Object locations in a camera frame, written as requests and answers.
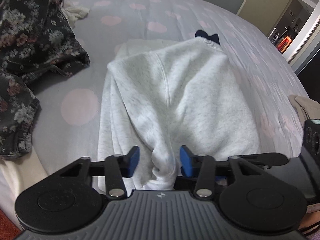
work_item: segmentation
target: light gray bedding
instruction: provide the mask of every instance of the light gray bedding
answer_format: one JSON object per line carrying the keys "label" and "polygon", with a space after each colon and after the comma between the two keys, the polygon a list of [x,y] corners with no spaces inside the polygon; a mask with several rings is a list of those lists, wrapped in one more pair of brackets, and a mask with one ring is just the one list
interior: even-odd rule
{"label": "light gray bedding", "polygon": [[97,160],[107,64],[122,43],[129,39],[184,41],[194,38],[198,29],[219,34],[253,113],[261,151],[298,156],[302,126],[288,96],[307,94],[282,55],[256,27],[201,0],[72,1],[90,8],[88,17],[76,22],[74,33],[91,65],[69,79],[49,73],[32,87],[41,104],[33,145],[49,174],[81,156]]}

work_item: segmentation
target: floral garment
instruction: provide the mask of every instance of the floral garment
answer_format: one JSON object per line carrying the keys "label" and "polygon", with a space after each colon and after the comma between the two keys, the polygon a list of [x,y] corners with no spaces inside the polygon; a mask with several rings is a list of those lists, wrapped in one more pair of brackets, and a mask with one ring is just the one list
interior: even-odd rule
{"label": "floral garment", "polygon": [[70,77],[89,66],[62,0],[0,0],[0,158],[31,151],[39,100],[28,85],[47,71]]}

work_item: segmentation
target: door frame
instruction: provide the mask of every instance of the door frame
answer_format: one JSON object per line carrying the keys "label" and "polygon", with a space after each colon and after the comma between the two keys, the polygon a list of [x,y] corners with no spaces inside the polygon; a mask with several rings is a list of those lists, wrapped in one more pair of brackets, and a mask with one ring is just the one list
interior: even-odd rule
{"label": "door frame", "polygon": [[[247,1],[247,0],[244,0],[244,1],[243,1],[242,5],[240,6],[240,8],[239,8],[239,10],[238,10],[238,12],[237,12],[237,15],[240,14],[240,12],[241,12],[244,4],[246,3],[246,1]],[[283,10],[282,13],[280,14],[278,20],[275,22],[275,24],[273,25],[273,27],[269,30],[268,35],[267,35],[266,37],[268,37],[268,36],[271,34],[271,32],[273,31],[273,29],[277,26],[277,24],[278,24],[279,21],[281,20],[282,16],[284,15],[284,13],[286,12],[286,10],[288,9],[288,7],[289,7],[289,5],[291,4],[291,2],[292,2],[292,0],[289,0],[288,4],[286,5],[286,7],[284,8],[284,10]]]}
{"label": "door frame", "polygon": [[320,24],[320,1],[317,3],[309,19],[293,40],[292,44],[284,52],[285,60],[290,64],[292,69],[296,71],[302,64],[303,59],[306,59],[310,54],[310,50],[319,39],[319,24]]}

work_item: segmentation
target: doorway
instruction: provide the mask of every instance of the doorway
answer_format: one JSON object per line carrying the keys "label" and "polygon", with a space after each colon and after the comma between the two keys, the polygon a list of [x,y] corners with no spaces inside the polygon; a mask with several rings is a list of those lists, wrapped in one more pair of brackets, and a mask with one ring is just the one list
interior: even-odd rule
{"label": "doorway", "polygon": [[314,8],[303,0],[292,0],[269,35],[269,40],[283,54],[306,24]]}
{"label": "doorway", "polygon": [[244,0],[237,15],[268,36],[292,0]]}

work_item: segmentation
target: metal rivet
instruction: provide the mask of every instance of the metal rivet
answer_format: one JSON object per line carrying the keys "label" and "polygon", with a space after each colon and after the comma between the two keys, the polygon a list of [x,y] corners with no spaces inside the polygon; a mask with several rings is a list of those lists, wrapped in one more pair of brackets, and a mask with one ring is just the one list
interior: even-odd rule
{"label": "metal rivet", "polygon": [[209,197],[212,195],[212,191],[207,188],[201,188],[197,190],[196,194],[199,197]]}
{"label": "metal rivet", "polygon": [[111,197],[121,197],[124,194],[123,189],[120,188],[113,188],[112,190],[109,191],[109,195]]}

